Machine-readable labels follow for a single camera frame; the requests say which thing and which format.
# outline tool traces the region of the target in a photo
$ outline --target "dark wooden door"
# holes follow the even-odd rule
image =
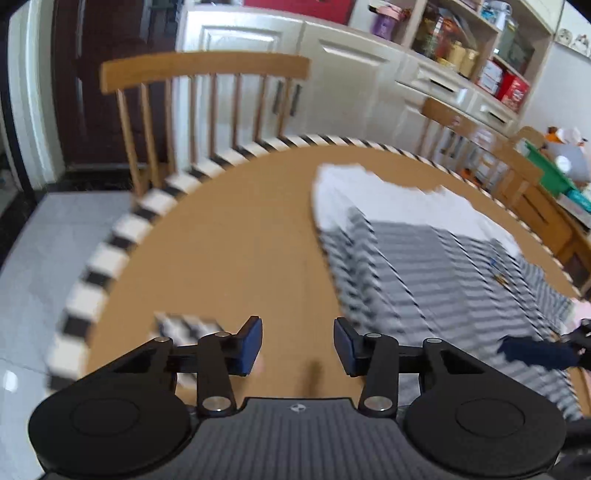
[[[66,165],[126,164],[114,95],[99,89],[106,60],[174,50],[178,0],[56,0],[53,89]],[[164,86],[150,87],[154,136],[163,158]],[[140,161],[145,144],[137,89],[127,92]]]

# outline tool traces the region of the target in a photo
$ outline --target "circular pad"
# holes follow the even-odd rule
[[[463,476],[546,471],[566,435],[556,406],[502,375],[449,375],[408,408],[404,430],[425,457]]]
[[[29,421],[43,467],[74,478],[140,473],[173,456],[189,433],[179,398],[124,374],[58,392]]]

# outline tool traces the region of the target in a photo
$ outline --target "green basket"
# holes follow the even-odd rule
[[[544,172],[544,176],[540,180],[546,190],[548,190],[554,197],[557,197],[561,193],[566,194],[570,189],[576,189],[573,181],[566,177],[556,165],[550,160],[543,156],[538,149],[530,144],[528,141],[525,142],[530,153],[527,158],[534,165],[537,165]]]

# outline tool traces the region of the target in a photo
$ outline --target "chair backrest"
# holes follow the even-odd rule
[[[174,157],[172,98],[175,77],[189,77],[189,160],[197,160],[197,138],[195,121],[197,115],[197,77],[210,77],[209,98],[209,154],[216,153],[216,117],[217,117],[217,76],[223,74],[234,75],[234,90],[232,98],[232,146],[236,146],[238,136],[238,118],[240,110],[242,75],[260,76],[258,103],[253,119],[253,140],[258,140],[261,134],[261,124],[264,108],[264,98],[267,88],[267,78],[283,77],[286,79],[282,99],[277,99],[278,120],[277,135],[283,134],[285,116],[288,113],[291,82],[293,79],[305,80],[308,76],[310,59],[296,55],[282,53],[259,53],[251,51],[198,51],[190,53],[158,53],[141,55],[121,60],[106,61],[101,65],[100,89],[103,94],[116,92],[121,117],[121,127],[125,142],[125,150],[129,160],[132,181],[136,195],[142,195],[145,190],[138,169],[138,157],[135,150],[134,137],[129,119],[128,104],[124,89],[139,86],[142,120],[148,155],[150,180],[156,187],[162,185],[158,158],[154,142],[152,127],[152,112],[150,107],[150,93],[148,85],[154,82],[165,82],[165,125],[167,160],[170,171],[174,171],[176,161]]]
[[[544,172],[509,143],[498,147],[492,154],[508,167],[492,194],[508,207],[514,208],[525,190],[530,185],[535,186],[540,182]]]
[[[441,145],[446,130],[450,130],[455,136],[454,140],[441,152],[442,163],[450,167],[449,163],[453,161],[451,167],[456,173],[467,177],[472,182],[480,183],[486,189],[491,188],[495,177],[499,176],[501,164],[505,164],[506,171],[495,182],[493,194],[498,195],[510,206],[521,197],[529,184],[535,185],[540,180],[541,170],[513,150],[506,138],[494,130],[431,97],[425,100],[421,113],[428,118],[428,122],[421,136],[420,149],[426,143],[431,122],[438,124],[428,158],[434,159],[436,149]],[[466,163],[470,159],[472,161],[468,169]],[[476,174],[481,165],[487,166],[488,169],[483,179],[477,179]]]
[[[542,148],[546,143],[546,138],[544,134],[538,132],[533,127],[521,127],[521,129],[511,137],[511,144],[516,145],[519,140],[525,138],[529,143],[531,143],[536,148]]]
[[[505,142],[503,136],[499,135],[494,130],[487,128],[482,124],[477,124],[466,115],[463,115],[449,105],[446,105],[433,97],[429,97],[425,100],[423,108],[421,109],[421,114],[427,117],[428,122],[423,129],[419,147],[420,150],[427,141],[427,134],[431,127],[431,123],[435,122],[438,125],[427,158],[432,159],[434,157],[436,148],[441,143],[447,129],[456,134],[456,141],[454,142],[456,146],[461,138],[466,138],[473,144],[473,147],[480,147],[487,152],[492,152],[497,146]],[[468,147],[466,145],[464,145],[462,150],[464,150],[463,153],[468,153]],[[447,148],[445,153],[449,154],[452,151],[451,148]]]

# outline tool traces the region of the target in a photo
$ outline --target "cabinet door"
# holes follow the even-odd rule
[[[388,109],[392,133],[387,143],[418,154],[421,134],[427,122],[421,115],[421,108],[428,95],[400,83],[394,85],[394,93],[395,99]]]
[[[375,109],[391,94],[404,53],[363,34],[306,23],[300,55],[311,59],[311,69],[288,130],[365,138]]]
[[[523,0],[552,32],[558,28],[564,0]]]
[[[227,8],[188,7],[181,19],[177,51],[248,50],[295,54],[303,22],[267,12],[228,10]],[[278,80],[267,82],[262,134],[273,135],[277,116],[271,111]],[[238,144],[252,141],[252,126],[258,99],[260,78],[243,76],[239,116]],[[216,151],[230,147],[232,131],[232,96],[234,77],[217,79]],[[209,93],[210,79],[202,77],[197,88],[197,150],[200,158],[209,152]],[[180,164],[189,158],[189,80],[177,80],[175,88],[176,156]]]

